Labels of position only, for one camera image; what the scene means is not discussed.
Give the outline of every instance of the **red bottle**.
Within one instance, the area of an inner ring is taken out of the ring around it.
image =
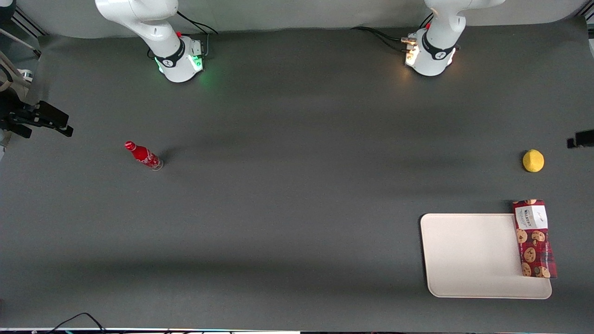
[[[146,165],[154,171],[158,171],[163,167],[163,161],[158,156],[154,155],[153,152],[149,151],[144,146],[138,146],[131,141],[126,141],[124,144],[127,150],[132,152],[134,159],[138,162]]]

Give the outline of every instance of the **yellow lemon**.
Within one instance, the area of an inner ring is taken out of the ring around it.
[[[538,172],[545,166],[545,157],[537,150],[529,150],[522,158],[522,164],[529,172]]]

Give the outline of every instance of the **cookie package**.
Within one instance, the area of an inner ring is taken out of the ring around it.
[[[557,278],[557,265],[549,243],[549,226],[543,200],[513,203],[516,236],[524,276]]]

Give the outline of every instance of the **cable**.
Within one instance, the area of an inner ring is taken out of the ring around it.
[[[8,67],[9,72],[12,71],[15,75],[21,74],[18,71],[18,68],[16,68],[14,66],[14,64],[10,61],[10,59],[8,59],[8,57],[2,51],[0,51],[0,60],[6,65],[6,67]],[[23,79],[20,76],[13,77],[12,79],[14,80],[14,82],[16,82],[17,84],[19,84],[25,88],[31,88],[31,83],[28,81],[25,81],[25,79]]]
[[[0,71],[4,72],[4,74],[6,74],[6,81],[14,82],[14,80],[12,79],[12,75],[10,74],[10,72],[8,72],[6,67],[4,67],[2,64],[0,64]]]
[[[391,37],[391,36],[389,36],[389,35],[386,35],[386,34],[382,33],[381,31],[379,31],[379,30],[376,30],[376,29],[373,29],[373,28],[368,28],[368,27],[354,27],[354,28],[351,28],[351,29],[354,29],[354,30],[363,30],[363,31],[368,31],[368,32],[372,33],[372,34],[373,34],[375,37],[379,38],[379,40],[380,40],[382,43],[384,43],[385,45],[387,45],[387,46],[388,46],[388,48],[390,48],[390,49],[392,49],[392,50],[399,51],[399,52],[401,52],[401,51],[402,51],[401,49],[399,49],[399,48],[397,48],[397,47],[393,46],[392,44],[389,44],[389,43],[388,43],[386,40],[384,40],[384,39],[382,38],[382,36],[385,36],[386,38],[389,38],[390,40],[398,40],[398,41],[400,41],[400,39],[396,39],[395,37]]]
[[[188,18],[186,15],[183,15],[183,14],[182,14],[180,11],[178,11],[178,15],[179,15],[179,16],[181,16],[181,17],[183,17],[184,19],[186,19],[188,22],[191,22],[191,23],[192,23],[192,24],[194,24],[195,26],[198,24],[198,25],[201,25],[201,26],[203,26],[203,27],[207,27],[208,29],[212,30],[212,31],[213,31],[213,33],[215,33],[215,34],[219,34],[219,32],[218,32],[218,31],[216,31],[215,29],[211,28],[210,26],[207,26],[207,25],[206,25],[206,24],[204,24],[204,23],[200,23],[200,22],[196,22],[196,21],[194,21],[194,20],[190,20],[190,19],[189,19],[189,18]]]
[[[389,39],[389,40],[395,40],[395,41],[397,41],[397,42],[399,42],[399,41],[400,41],[400,38],[399,38],[399,37],[393,37],[393,36],[390,36],[390,35],[388,35],[388,34],[385,34],[385,33],[381,32],[381,31],[379,31],[379,30],[377,30],[377,29],[373,29],[373,28],[369,28],[369,27],[362,27],[362,26],[359,26],[359,27],[354,27],[354,28],[351,28],[351,29],[355,29],[355,30],[365,30],[365,31],[368,31],[368,32],[370,32],[370,33],[373,33],[373,34],[378,34],[378,35],[380,35],[380,36],[382,36],[382,37],[385,37],[386,39]]]
[[[32,47],[31,45],[29,45],[28,43],[26,43],[25,41],[23,41],[22,39],[18,38],[17,36],[14,36],[13,34],[9,33],[8,31],[4,30],[4,29],[0,29],[0,33],[5,35],[6,37],[12,39],[15,42],[21,43],[22,45],[28,47],[29,49],[36,51],[37,49]]]
[[[102,333],[102,334],[105,334],[105,327],[103,327],[103,326],[102,326],[102,325],[101,325],[101,324],[100,324],[100,323],[97,321],[97,319],[93,318],[93,316],[92,316],[92,315],[90,315],[89,313],[86,313],[86,312],[78,313],[76,316],[74,316],[74,317],[72,317],[72,318],[70,318],[70,319],[68,319],[68,320],[64,320],[63,322],[60,322],[60,324],[58,324],[58,325],[57,325],[56,327],[54,327],[52,330],[50,330],[49,332],[47,332],[47,334],[50,334],[50,333],[54,332],[54,331],[55,331],[55,330],[57,330],[58,328],[62,327],[62,325],[63,325],[63,324],[65,324],[65,323],[69,322],[70,320],[72,320],[72,319],[74,319],[74,318],[80,317],[80,316],[82,316],[82,315],[85,315],[85,316],[87,316],[87,317],[91,318],[91,320],[92,320],[93,322],[95,322],[95,324],[97,324],[97,326],[98,326],[98,327],[99,327],[99,329],[101,330],[101,333]]]
[[[421,25],[419,26],[419,29],[420,28],[424,28],[427,25],[427,23],[431,22],[431,20],[433,20],[433,12],[431,12],[431,14],[429,14],[429,15],[427,15],[427,17],[425,17],[425,19],[423,20],[423,22],[421,22]]]

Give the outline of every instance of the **tray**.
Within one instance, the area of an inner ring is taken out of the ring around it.
[[[436,297],[547,299],[551,283],[524,277],[513,214],[421,218],[427,286]]]

